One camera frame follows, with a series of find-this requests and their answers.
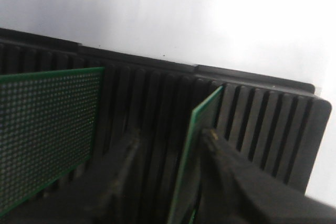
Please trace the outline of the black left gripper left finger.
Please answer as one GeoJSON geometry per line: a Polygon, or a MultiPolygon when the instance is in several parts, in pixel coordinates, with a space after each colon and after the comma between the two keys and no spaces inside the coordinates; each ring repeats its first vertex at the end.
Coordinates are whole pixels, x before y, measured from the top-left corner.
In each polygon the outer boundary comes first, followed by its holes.
{"type": "Polygon", "coordinates": [[[80,209],[98,223],[136,223],[145,154],[140,132],[127,131],[101,163],[86,174],[80,209]]]}

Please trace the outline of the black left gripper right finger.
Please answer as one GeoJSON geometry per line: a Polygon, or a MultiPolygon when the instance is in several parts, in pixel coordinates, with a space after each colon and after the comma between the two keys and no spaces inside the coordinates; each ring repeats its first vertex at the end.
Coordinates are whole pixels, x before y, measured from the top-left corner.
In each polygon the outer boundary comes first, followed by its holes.
{"type": "Polygon", "coordinates": [[[201,133],[203,223],[335,223],[335,208],[277,181],[214,129],[201,133]]]}

